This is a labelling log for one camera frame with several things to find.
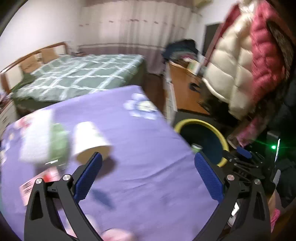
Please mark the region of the wooden bed headboard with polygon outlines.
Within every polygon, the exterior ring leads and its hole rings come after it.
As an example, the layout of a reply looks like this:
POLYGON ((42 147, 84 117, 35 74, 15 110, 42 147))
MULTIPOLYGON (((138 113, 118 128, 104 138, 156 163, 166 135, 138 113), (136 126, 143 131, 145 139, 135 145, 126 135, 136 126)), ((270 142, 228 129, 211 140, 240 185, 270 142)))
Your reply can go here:
POLYGON ((38 49, 11 63, 1 71, 1 87, 6 94, 9 94, 11 89, 22 81, 25 73, 31 73, 44 65, 43 52, 46 55, 46 59, 48 59, 49 55, 53 55, 53 53, 56 55, 69 53, 67 43, 60 42, 38 49))

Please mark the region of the white nightstand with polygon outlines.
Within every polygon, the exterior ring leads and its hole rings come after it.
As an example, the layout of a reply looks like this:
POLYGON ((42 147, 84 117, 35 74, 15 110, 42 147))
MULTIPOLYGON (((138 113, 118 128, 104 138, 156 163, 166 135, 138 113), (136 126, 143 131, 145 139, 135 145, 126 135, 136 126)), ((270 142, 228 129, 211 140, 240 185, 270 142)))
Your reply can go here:
POLYGON ((0 134, 2 136, 3 132, 10 124, 14 123, 18 119, 18 114, 16 112, 16 107, 12 100, 7 101, 3 108, 1 109, 0 115, 0 134))

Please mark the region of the metal can in bin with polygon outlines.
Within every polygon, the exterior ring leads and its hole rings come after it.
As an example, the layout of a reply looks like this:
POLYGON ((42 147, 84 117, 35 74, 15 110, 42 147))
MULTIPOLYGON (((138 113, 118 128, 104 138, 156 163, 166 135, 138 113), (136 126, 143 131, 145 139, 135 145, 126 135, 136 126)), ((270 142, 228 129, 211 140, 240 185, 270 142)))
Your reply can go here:
POLYGON ((203 150, 203 147, 198 144, 192 144, 191 149, 196 154, 196 153, 200 152, 201 150, 203 150))

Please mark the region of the pink carton box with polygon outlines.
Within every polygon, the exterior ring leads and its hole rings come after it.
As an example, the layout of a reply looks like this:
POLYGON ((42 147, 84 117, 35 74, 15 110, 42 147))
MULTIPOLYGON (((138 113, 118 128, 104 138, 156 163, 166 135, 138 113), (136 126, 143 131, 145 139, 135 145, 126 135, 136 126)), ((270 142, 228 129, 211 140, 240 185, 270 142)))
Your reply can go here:
POLYGON ((38 184, 41 183, 41 179, 45 183, 60 180, 60 174, 58 172, 58 169, 56 167, 50 167, 49 169, 46 169, 45 171, 41 172, 40 174, 33 177, 32 179, 25 182, 23 185, 19 187, 20 195, 24 206, 27 206, 29 202, 29 198, 34 184, 36 182, 38 184))

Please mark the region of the green wet wipes pack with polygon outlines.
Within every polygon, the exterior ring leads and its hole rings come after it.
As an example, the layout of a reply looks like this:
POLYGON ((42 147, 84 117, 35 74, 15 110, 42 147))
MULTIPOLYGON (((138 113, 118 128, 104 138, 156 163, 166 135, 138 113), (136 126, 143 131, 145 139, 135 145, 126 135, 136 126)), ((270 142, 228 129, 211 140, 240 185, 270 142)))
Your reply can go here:
POLYGON ((54 165, 64 165, 69 155, 69 132, 60 123, 51 126, 50 132, 50 162, 54 165))

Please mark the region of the white puffer jacket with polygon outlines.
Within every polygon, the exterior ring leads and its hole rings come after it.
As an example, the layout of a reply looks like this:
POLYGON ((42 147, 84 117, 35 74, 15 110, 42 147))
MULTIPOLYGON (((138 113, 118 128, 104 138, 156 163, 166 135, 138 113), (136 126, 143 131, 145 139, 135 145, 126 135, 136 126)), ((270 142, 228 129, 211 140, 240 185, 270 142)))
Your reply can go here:
POLYGON ((250 29, 258 1, 235 4, 218 28, 202 81, 241 120, 252 108, 252 43, 250 29))

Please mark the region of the green plaid bed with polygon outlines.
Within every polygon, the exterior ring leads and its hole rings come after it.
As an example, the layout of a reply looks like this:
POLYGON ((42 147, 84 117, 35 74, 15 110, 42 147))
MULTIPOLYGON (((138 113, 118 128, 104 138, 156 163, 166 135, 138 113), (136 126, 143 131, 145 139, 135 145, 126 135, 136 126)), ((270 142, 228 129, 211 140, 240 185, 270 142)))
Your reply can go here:
POLYGON ((61 55, 25 73, 11 98, 22 108, 36 110, 85 94, 141 85, 145 73, 144 56, 138 54, 61 55))

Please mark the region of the purple floral table cloth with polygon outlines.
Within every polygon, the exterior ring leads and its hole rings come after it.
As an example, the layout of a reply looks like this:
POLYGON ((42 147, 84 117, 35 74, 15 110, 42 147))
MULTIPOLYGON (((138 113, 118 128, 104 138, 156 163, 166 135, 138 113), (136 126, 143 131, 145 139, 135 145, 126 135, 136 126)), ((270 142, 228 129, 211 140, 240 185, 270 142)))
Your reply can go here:
POLYGON ((217 202, 194 165, 190 146, 157 108, 144 117, 138 86, 88 94, 49 106, 73 135, 91 122, 111 145, 86 198, 85 215, 104 240, 193 240, 217 202))

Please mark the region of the red puffer jacket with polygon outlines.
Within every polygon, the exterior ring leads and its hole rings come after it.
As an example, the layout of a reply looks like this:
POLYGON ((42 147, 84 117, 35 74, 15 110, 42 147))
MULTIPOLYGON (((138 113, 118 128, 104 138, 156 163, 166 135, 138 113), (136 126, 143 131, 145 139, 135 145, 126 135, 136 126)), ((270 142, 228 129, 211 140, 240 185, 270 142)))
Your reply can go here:
POLYGON ((284 63, 280 48, 267 29, 268 20, 278 20, 275 10, 258 1, 250 29, 252 43, 252 104, 259 102, 283 80, 284 63))

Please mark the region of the brown left pillow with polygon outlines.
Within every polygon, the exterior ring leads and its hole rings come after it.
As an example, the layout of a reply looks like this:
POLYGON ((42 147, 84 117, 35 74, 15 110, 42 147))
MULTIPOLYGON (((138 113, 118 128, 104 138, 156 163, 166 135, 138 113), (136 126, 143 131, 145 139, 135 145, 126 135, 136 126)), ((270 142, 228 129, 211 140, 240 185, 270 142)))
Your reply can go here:
POLYGON ((24 73, 32 73, 42 65, 37 61, 37 58, 32 55, 20 63, 20 67, 24 73))

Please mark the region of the wooden desk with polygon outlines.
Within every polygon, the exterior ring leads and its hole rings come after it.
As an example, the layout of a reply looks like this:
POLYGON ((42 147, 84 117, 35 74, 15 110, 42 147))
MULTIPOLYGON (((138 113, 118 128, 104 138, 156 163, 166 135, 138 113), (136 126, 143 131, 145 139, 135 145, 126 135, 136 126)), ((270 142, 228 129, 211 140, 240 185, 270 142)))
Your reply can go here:
POLYGON ((166 63, 166 79, 169 81, 174 109, 186 113, 210 115, 200 105, 200 93, 190 89, 190 84, 199 85, 200 78, 193 75, 186 68, 175 65, 172 62, 166 63))

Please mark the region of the brown pillow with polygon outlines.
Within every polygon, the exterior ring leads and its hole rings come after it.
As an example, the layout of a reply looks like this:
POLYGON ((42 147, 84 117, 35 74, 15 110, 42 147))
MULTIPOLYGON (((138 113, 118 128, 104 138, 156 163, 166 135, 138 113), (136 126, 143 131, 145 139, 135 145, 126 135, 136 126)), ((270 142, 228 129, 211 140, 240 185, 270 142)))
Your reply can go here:
POLYGON ((32 55, 20 63, 20 67, 24 73, 32 73, 42 65, 37 61, 37 58, 32 55))
POLYGON ((59 55, 55 52, 54 48, 41 49, 43 63, 47 64, 52 60, 59 58, 59 55))

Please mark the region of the yellow rimmed trash bin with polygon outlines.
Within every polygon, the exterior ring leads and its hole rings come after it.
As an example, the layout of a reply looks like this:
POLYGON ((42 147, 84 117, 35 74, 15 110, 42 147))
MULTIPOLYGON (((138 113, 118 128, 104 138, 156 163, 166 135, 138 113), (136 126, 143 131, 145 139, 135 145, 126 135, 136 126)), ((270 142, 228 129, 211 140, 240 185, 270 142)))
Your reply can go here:
POLYGON ((201 151, 206 157, 219 167, 223 167, 227 160, 223 157, 223 151, 229 151, 228 143, 221 132, 211 124, 194 118, 179 121, 175 132, 192 148, 194 144, 201 146, 201 151))

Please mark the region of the pink white curtain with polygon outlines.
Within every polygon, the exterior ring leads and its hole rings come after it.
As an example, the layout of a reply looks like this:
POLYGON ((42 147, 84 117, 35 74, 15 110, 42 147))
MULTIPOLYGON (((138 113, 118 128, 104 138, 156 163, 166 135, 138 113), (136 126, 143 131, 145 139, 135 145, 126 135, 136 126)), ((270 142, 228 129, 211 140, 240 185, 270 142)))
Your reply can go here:
POLYGON ((89 54, 140 54, 147 71, 163 71, 169 43, 189 39, 197 9, 193 1, 84 1, 78 46, 89 54))

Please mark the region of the white bubble wrap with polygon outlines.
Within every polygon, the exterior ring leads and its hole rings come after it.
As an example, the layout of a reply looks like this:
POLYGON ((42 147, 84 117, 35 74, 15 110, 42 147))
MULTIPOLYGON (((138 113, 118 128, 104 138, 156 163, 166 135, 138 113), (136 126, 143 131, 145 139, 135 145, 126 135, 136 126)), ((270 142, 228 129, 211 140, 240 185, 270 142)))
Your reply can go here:
POLYGON ((52 124, 51 109, 37 110, 18 121, 22 139, 21 162, 44 164, 49 160, 52 124))

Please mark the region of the brown right pillow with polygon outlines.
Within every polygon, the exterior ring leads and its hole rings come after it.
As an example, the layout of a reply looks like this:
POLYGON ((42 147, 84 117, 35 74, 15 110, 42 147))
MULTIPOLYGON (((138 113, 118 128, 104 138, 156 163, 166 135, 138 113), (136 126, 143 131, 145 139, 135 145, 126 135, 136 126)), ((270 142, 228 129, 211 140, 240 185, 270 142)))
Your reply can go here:
POLYGON ((52 60, 59 58, 59 55, 55 52, 54 48, 41 49, 43 63, 47 64, 52 60))

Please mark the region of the white paper cup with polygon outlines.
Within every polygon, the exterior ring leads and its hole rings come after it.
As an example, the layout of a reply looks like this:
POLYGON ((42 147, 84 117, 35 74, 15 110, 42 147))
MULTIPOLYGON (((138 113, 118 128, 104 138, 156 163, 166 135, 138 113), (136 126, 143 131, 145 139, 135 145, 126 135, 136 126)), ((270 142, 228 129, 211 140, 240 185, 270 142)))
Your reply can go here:
POLYGON ((102 159, 106 160, 111 147, 111 143, 93 122, 85 121, 75 125, 72 153, 79 163, 86 164, 95 152, 99 152, 102 159))

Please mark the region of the pile of clothes on desk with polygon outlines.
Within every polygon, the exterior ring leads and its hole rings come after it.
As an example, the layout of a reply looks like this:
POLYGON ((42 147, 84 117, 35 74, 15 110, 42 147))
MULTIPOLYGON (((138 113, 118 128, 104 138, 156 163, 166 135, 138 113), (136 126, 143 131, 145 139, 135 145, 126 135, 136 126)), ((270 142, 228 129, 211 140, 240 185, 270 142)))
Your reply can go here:
POLYGON ((189 58, 197 60, 199 51, 193 39, 182 39, 169 43, 162 52, 163 63, 189 58))

